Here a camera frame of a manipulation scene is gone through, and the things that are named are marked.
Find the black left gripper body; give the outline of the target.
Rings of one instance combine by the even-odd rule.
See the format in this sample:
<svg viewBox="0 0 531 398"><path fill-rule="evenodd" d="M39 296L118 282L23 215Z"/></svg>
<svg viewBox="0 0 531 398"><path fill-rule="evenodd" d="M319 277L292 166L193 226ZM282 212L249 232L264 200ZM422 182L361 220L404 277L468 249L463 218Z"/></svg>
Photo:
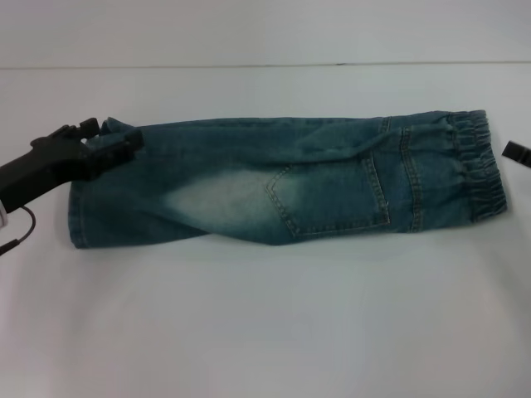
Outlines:
<svg viewBox="0 0 531 398"><path fill-rule="evenodd" d="M31 142L29 153L0 167L0 202L15 211L60 185L95 175L94 158L79 135L79 126L64 125Z"/></svg>

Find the blue denim shorts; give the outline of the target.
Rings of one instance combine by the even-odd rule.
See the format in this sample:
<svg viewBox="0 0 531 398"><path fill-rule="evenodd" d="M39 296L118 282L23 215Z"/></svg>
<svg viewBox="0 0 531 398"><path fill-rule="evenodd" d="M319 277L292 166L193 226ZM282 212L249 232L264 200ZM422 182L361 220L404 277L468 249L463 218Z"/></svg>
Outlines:
<svg viewBox="0 0 531 398"><path fill-rule="evenodd" d="M482 110L208 119L139 132L133 161L71 184L75 247L206 234L286 245L467 226L507 208Z"/></svg>

